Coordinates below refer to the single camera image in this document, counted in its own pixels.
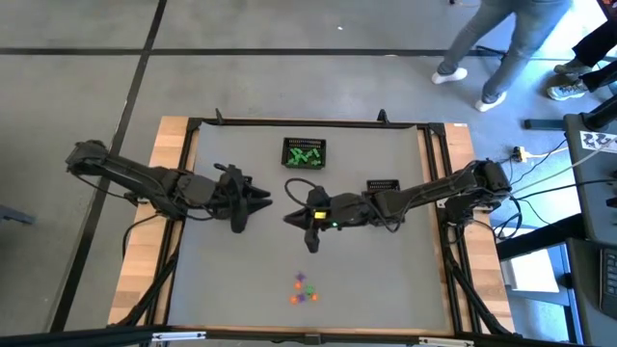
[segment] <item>black metal frame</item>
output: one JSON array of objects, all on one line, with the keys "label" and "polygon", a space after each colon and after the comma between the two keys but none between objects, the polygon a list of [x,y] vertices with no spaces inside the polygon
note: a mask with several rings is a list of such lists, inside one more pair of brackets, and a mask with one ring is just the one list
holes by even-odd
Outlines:
[{"label": "black metal frame", "polygon": [[[178,168],[181,170],[187,169],[186,164],[188,161],[189,151],[191,150],[191,142],[192,142],[193,136],[195,135],[195,131],[200,128],[200,125],[202,123],[206,123],[210,125],[217,125],[217,126],[234,126],[234,125],[236,126],[321,126],[321,127],[348,127],[348,128],[375,128],[375,129],[407,129],[407,128],[415,127],[418,131],[421,131],[424,134],[431,179],[435,180],[438,178],[438,175],[439,175],[437,171],[436,153],[433,147],[433,134],[437,135],[439,139],[440,148],[441,148],[440,155],[443,160],[444,173],[445,174],[452,173],[449,152],[447,149],[447,140],[445,138],[445,128],[442,123],[390,122],[388,120],[386,111],[384,110],[380,111],[377,121],[356,121],[356,120],[348,121],[348,120],[224,119],[223,116],[221,115],[221,112],[218,109],[216,109],[216,118],[210,118],[210,119],[190,118],[188,120],[186,133],[185,133],[185,139],[184,139],[182,151],[180,154],[180,161],[178,163]],[[439,209],[437,210],[438,210],[438,214],[437,214],[438,223],[440,226],[442,226],[443,221],[444,221],[443,219],[444,215],[442,213],[439,213]],[[157,272],[156,272],[157,274],[162,268],[162,266],[165,264],[165,259],[167,259],[167,256],[171,251],[171,239],[172,239],[173,228],[174,228],[173,222],[166,223],[165,233],[163,237],[163,244],[161,246],[161,250],[159,253],[159,257],[158,257]],[[442,235],[447,235],[447,233],[442,233],[441,231],[442,230],[440,230],[440,239],[441,239],[442,247],[450,247],[448,240],[442,238]],[[471,281],[469,257],[467,255],[467,246],[464,240],[465,240],[465,237],[463,236],[462,241],[458,244],[458,252],[460,255],[461,268],[465,272],[468,280]],[[447,266],[445,266],[445,256],[443,256],[443,262],[444,262],[443,268],[444,268],[445,275],[446,275],[448,300],[450,302],[449,303],[450,317],[452,320],[453,331],[455,334],[463,333],[463,324],[462,324],[461,311],[459,308],[458,294],[457,294],[457,289],[456,289],[456,280],[454,279],[453,275],[450,273]],[[168,305],[166,307],[164,323],[167,323],[167,317],[169,313],[169,302],[170,302],[172,291],[173,291],[173,282],[174,282],[174,278],[172,278],[172,287],[168,293],[168,298],[167,298]],[[153,313],[156,310],[156,302],[157,300],[155,300],[148,308],[146,324],[153,324],[153,316],[154,316]],[[471,320],[472,331],[474,333],[481,333],[480,318],[478,314],[475,312],[475,310],[473,309],[473,306],[469,303],[469,301],[468,301],[468,305],[469,305],[469,315],[470,315],[470,320]],[[273,335],[268,337],[268,339],[280,340],[283,337],[282,335],[280,333],[273,333]],[[399,342],[392,342],[392,343],[401,343],[401,341],[404,340],[404,338],[401,339],[400,336],[393,338],[393,336],[391,335],[373,335],[373,334],[370,335],[369,339],[358,340],[355,337],[353,338],[353,341],[364,341],[364,342],[371,341],[371,342],[383,342],[383,343],[387,343],[387,341],[393,341],[393,340],[399,341]]]}]

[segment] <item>leg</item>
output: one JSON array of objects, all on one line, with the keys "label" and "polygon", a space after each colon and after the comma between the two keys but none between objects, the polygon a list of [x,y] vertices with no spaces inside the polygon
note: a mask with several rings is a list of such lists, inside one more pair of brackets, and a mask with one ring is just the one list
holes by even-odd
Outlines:
[{"label": "leg", "polygon": [[547,95],[553,100],[563,101],[571,97],[582,97],[587,91],[594,92],[597,88],[615,81],[617,81],[617,62],[612,62],[597,71],[585,73],[572,83],[548,88]]},{"label": "leg", "polygon": [[511,12],[509,1],[482,0],[480,9],[456,37],[437,69],[440,75],[450,75],[456,71],[459,62],[480,38],[493,30]]},{"label": "leg", "polygon": [[577,59],[588,67],[592,67],[604,58],[606,53],[617,45],[617,32],[614,23],[607,21],[598,29],[584,37],[573,50]]},{"label": "leg", "polygon": [[592,67],[617,44],[616,30],[614,23],[607,21],[573,48],[577,54],[574,59],[566,64],[555,66],[554,71],[559,74],[577,75],[591,72]]},{"label": "leg", "polygon": [[566,0],[521,1],[516,9],[517,22],[508,54],[484,85],[484,103],[496,102],[510,88],[569,8],[570,1]]},{"label": "leg", "polygon": [[580,79],[589,92],[595,92],[597,88],[617,81],[617,62],[612,62],[598,71],[585,73]]}]

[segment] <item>gray jeans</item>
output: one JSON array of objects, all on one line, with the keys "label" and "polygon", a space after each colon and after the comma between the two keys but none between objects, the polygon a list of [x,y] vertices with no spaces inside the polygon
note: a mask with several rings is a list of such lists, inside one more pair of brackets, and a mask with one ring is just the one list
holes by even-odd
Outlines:
[{"label": "gray jeans", "polygon": [[480,9],[456,37],[437,72],[454,73],[480,38],[515,13],[516,27],[508,54],[482,90],[482,101],[495,102],[514,83],[571,3],[572,0],[482,0]]}]

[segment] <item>black floor stripe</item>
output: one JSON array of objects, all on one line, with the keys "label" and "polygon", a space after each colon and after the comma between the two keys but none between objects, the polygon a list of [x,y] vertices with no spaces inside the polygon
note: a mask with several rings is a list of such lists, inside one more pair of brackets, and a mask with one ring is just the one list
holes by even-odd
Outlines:
[{"label": "black floor stripe", "polygon": [[[442,57],[444,49],[370,49],[370,48],[154,48],[155,56],[398,56]],[[471,56],[490,53],[471,51]]]},{"label": "black floor stripe", "polygon": [[[124,110],[122,111],[118,128],[109,148],[109,152],[111,154],[120,153],[122,142],[124,141],[124,136],[126,135],[126,129],[128,128],[128,124],[133,114],[137,94],[139,93],[142,80],[144,79],[146,66],[148,65],[149,52],[152,50],[152,46],[154,45],[154,40],[156,39],[156,34],[158,33],[166,5],[167,0],[159,0],[158,6],[156,7],[156,12],[154,13],[154,18],[152,19],[152,24],[150,25],[150,30],[148,32],[144,49],[141,50],[141,57],[139,63],[137,64],[133,81],[131,82],[131,86],[128,90]],[[109,180],[100,179],[98,187],[106,191],[109,188],[109,184]],[[75,258],[70,266],[65,287],[51,322],[50,332],[52,333],[63,331],[65,329],[65,325],[67,324],[68,316],[70,314],[70,307],[72,306],[75,298],[84,267],[86,266],[86,260],[88,259],[88,253],[94,240],[94,233],[96,232],[98,220],[100,219],[100,215],[103,210],[105,198],[105,194],[100,190],[97,190],[94,194],[94,199],[92,200],[90,210],[85,217],[85,223],[83,224],[83,228],[81,230],[81,238],[79,240],[77,252],[75,253]]]},{"label": "black floor stripe", "polygon": [[141,48],[0,47],[0,55],[135,56],[142,53]]},{"label": "black floor stripe", "polygon": [[[381,48],[66,48],[66,47],[0,47],[2,55],[32,56],[333,56],[333,57],[442,57],[445,49],[381,49]],[[499,57],[500,54],[472,49],[468,57]],[[571,57],[531,58],[532,61],[570,61]]]}]

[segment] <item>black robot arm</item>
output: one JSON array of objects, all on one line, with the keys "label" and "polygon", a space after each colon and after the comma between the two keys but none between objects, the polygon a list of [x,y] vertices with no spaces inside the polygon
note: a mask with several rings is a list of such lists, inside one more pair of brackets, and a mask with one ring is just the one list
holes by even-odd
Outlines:
[{"label": "black robot arm", "polygon": [[490,160],[471,162],[448,177],[400,192],[343,193],[330,197],[323,187],[302,178],[292,178],[285,183],[288,195],[287,186],[292,181],[302,181],[313,187],[308,192],[307,202],[300,202],[303,208],[284,217],[287,223],[305,231],[305,242],[311,253],[319,250],[319,230],[373,225],[396,232],[411,208],[439,200],[445,200],[443,208],[449,224],[466,225],[473,218],[473,208],[496,209],[511,191],[501,166]]},{"label": "black robot arm", "polygon": [[150,201],[157,213],[171,220],[189,217],[190,209],[202,209],[216,219],[230,219],[231,230],[242,232],[248,216],[272,203],[270,193],[255,188],[252,178],[234,165],[221,170],[218,181],[180,170],[150,168],[109,153],[100,141],[77,143],[67,158],[67,170],[76,175],[102,176],[129,192],[124,197],[137,205]]}]

